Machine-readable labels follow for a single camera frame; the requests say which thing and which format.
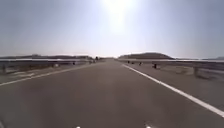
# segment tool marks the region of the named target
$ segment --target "highway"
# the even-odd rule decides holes
[[[224,128],[223,85],[110,60],[0,84],[0,121],[4,128]]]

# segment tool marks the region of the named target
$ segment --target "sun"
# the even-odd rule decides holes
[[[121,33],[125,30],[126,16],[135,7],[136,0],[101,0],[106,10],[111,30]]]

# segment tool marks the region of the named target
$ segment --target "hill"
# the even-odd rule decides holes
[[[55,56],[41,56],[37,54],[27,56],[4,56],[0,59],[92,59],[90,56],[69,56],[69,55],[55,55]]]
[[[129,54],[122,55],[120,59],[173,59],[170,56],[161,53],[140,53],[140,54]]]

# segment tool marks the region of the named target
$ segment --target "guardrail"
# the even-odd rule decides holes
[[[194,74],[198,74],[198,69],[211,69],[224,71],[223,60],[167,60],[167,59],[118,59],[121,62],[127,63],[143,63],[153,64],[153,68],[158,65],[184,66],[194,68]]]
[[[77,62],[94,63],[93,59],[0,59],[0,70],[6,73],[7,68],[54,67],[56,65],[76,65]]]

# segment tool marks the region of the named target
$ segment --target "sky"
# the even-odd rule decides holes
[[[222,0],[0,0],[0,56],[224,56]]]

